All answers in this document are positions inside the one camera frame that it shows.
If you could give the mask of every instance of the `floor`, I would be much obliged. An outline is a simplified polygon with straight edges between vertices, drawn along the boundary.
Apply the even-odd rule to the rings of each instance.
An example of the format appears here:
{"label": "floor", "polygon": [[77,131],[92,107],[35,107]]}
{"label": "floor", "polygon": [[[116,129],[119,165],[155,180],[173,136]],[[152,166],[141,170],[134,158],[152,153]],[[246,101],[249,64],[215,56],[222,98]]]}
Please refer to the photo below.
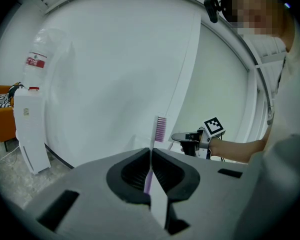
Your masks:
{"label": "floor", "polygon": [[[17,140],[10,140],[7,143],[9,152],[13,151],[18,144]],[[5,145],[0,143],[0,158],[9,152],[6,152]],[[2,196],[24,208],[37,193],[70,171],[50,153],[48,153],[48,157],[51,168],[47,168],[37,175],[28,170],[19,148],[5,158],[9,164],[13,164],[16,159],[14,165],[0,161],[0,193]]]}

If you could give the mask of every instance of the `white wall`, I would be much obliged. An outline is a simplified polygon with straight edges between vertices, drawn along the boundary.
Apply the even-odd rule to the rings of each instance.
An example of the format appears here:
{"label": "white wall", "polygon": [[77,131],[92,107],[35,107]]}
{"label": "white wall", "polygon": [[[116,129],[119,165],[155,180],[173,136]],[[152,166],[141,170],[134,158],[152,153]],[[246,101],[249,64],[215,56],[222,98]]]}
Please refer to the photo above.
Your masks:
{"label": "white wall", "polygon": [[27,55],[43,21],[43,14],[30,1],[15,12],[0,39],[0,85],[22,80]]}
{"label": "white wall", "polygon": [[42,27],[67,34],[48,69],[49,147],[78,166],[129,150],[135,139],[149,146],[154,116],[167,114],[189,67],[195,15],[185,0],[76,0],[49,15]]}
{"label": "white wall", "polygon": [[173,129],[192,132],[217,117],[226,129],[223,140],[237,137],[246,108],[248,72],[233,51],[201,26],[196,61],[179,117]]}

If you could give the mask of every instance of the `purple toothbrush bristles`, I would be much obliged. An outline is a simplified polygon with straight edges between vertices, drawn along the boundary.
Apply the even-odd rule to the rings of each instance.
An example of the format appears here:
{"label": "purple toothbrush bristles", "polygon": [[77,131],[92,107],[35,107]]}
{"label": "purple toothbrush bristles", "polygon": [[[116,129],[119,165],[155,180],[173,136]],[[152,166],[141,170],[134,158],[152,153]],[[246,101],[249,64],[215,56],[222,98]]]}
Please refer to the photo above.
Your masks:
{"label": "purple toothbrush bristles", "polygon": [[158,121],[156,123],[155,138],[154,138],[156,142],[164,142],[165,133],[166,133],[166,123],[167,123],[166,118],[158,117]]}

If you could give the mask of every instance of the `toothbrush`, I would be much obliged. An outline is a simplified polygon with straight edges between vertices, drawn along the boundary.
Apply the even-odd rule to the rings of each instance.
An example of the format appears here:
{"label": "toothbrush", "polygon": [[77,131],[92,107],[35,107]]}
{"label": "toothbrush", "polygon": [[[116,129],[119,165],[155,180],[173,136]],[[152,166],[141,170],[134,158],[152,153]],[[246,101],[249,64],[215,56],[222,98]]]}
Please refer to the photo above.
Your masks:
{"label": "toothbrush", "polygon": [[164,117],[160,116],[155,116],[154,117],[154,122],[153,122],[153,129],[152,129],[152,136],[150,140],[150,170],[145,178],[144,182],[144,189],[143,192],[149,195],[150,192],[150,187],[151,187],[151,181],[152,181],[152,176],[154,172],[152,171],[152,150],[154,149],[155,142],[164,142],[165,139],[165,133],[166,133],[166,125],[167,125],[167,119]]}

